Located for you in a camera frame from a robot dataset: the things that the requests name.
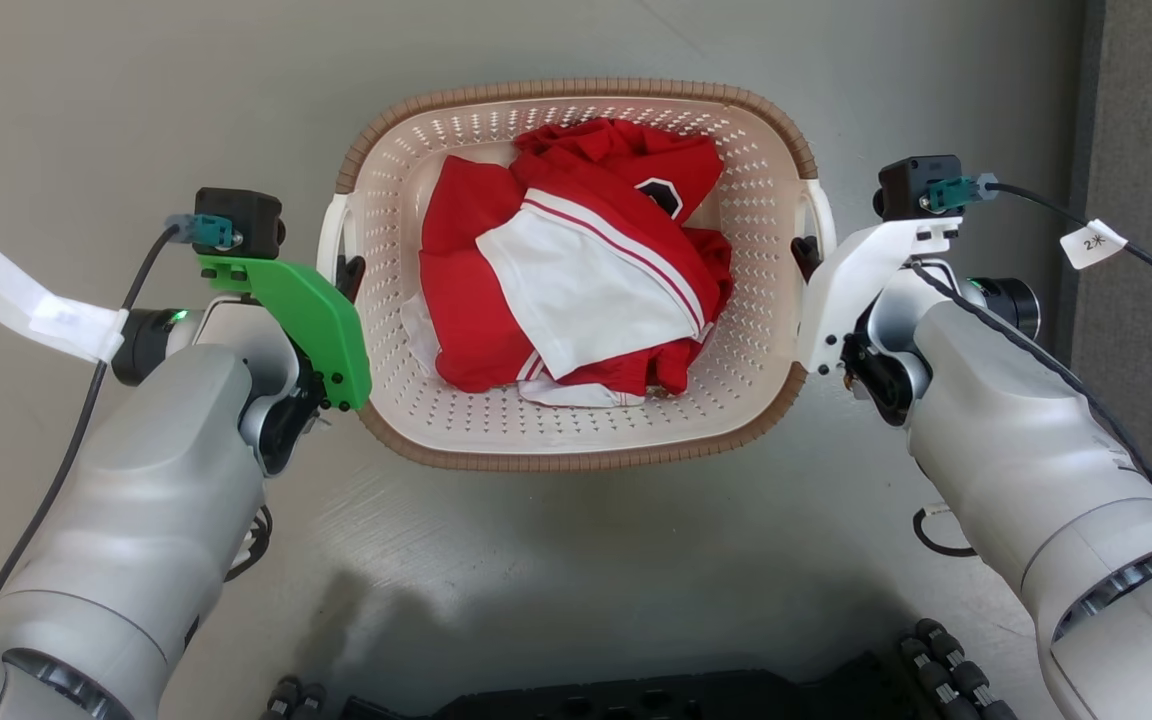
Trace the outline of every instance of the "silver arm casing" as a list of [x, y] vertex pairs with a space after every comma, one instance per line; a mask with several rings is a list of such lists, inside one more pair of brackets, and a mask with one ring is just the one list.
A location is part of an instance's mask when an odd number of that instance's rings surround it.
[[157, 717], [262, 505], [264, 473], [238, 433], [251, 386], [230, 347], [189, 346], [88, 439], [0, 597], [0, 719]]
[[905, 424], [910, 454], [1032, 614], [1058, 706], [1152, 719], [1146, 478], [1086, 397], [965, 310], [937, 302], [914, 342], [932, 379]]

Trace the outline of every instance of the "white tape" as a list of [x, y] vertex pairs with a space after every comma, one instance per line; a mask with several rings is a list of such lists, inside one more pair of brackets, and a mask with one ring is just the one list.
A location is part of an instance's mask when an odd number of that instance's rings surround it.
[[47, 291], [0, 252], [0, 323], [61, 353], [106, 361], [123, 344], [127, 310], [106, 310]]
[[1083, 270], [1123, 250], [1128, 241], [1113, 232], [1109, 225], [1092, 220], [1087, 227], [1066, 234], [1060, 238], [1060, 245], [1064, 248], [1064, 255], [1069, 256], [1070, 265], [1075, 270]]

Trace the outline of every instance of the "brown basket rim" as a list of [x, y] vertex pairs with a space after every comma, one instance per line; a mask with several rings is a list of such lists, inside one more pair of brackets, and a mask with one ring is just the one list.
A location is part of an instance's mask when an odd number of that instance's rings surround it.
[[[483, 103], [501, 103], [511, 100], [543, 100], [547, 97], [667, 97], [675, 100], [699, 100], [721, 103], [733, 108], [753, 113], [763, 122], [776, 131], [785, 145], [790, 150], [794, 165], [801, 179], [817, 179], [817, 164], [812, 149], [803, 132], [790, 120], [785, 111], [772, 104], [772, 100], [744, 90], [721, 85], [713, 82], [690, 82], [646, 78], [562, 78], [522, 82], [503, 82], [495, 85], [477, 85], [460, 90], [445, 90], [408, 97], [407, 100], [391, 105], [379, 118], [372, 120], [364, 131], [346, 152], [338, 174], [339, 195], [348, 195], [355, 190], [362, 164], [371, 152], [372, 145], [391, 128], [412, 115], [426, 113], [430, 109], [457, 108], [462, 105], [479, 105]], [[654, 464], [654, 462], [672, 462], [717, 455], [719, 452], [752, 442], [783, 418], [786, 411], [794, 406], [799, 395], [808, 372], [799, 363], [794, 363], [785, 384], [765, 407], [761, 414], [740, 429], [722, 434], [689, 439], [653, 447], [631, 448], [630, 450], [571, 452], [571, 454], [479, 454], [479, 452], [433, 450], [411, 441], [399, 433], [380, 414], [376, 406], [367, 402], [358, 410], [362, 424], [371, 430], [376, 439], [408, 460], [423, 465], [449, 470], [486, 470], [486, 471], [588, 471], [630, 468], [634, 465]]]

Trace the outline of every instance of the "teal connector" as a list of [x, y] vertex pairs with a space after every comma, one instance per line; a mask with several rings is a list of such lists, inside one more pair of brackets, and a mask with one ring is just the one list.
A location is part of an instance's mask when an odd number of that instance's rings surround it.
[[175, 242], [192, 242], [218, 250], [229, 250], [243, 242], [242, 233], [234, 232], [234, 223], [219, 215], [172, 215], [166, 223], [179, 225]]
[[946, 210], [963, 209], [964, 205], [973, 202], [993, 200], [998, 191], [986, 190], [987, 183], [998, 182], [993, 173], [984, 173], [983, 176], [961, 176], [946, 179], [945, 181], [932, 183], [927, 188], [927, 195], [919, 199], [919, 205], [932, 213], [941, 214]]

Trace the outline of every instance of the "laundry basket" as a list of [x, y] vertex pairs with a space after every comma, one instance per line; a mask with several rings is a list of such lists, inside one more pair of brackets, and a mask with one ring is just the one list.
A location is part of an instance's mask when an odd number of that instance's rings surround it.
[[[704, 132], [726, 165], [689, 223], [732, 242], [735, 291], [687, 393], [613, 409], [545, 407], [513, 387], [471, 395], [425, 378], [397, 308], [420, 289], [420, 225], [444, 159], [508, 164], [522, 132], [591, 118]], [[763, 97], [696, 82], [511, 82], [412, 97], [365, 129], [340, 168], [317, 266], [333, 278], [338, 252], [364, 256], [356, 305], [372, 391], [359, 416], [399, 455], [440, 468], [596, 470], [730, 450], [781, 419], [806, 378], [794, 363], [804, 281], [790, 252], [804, 232], [823, 253], [835, 247], [812, 151]]]

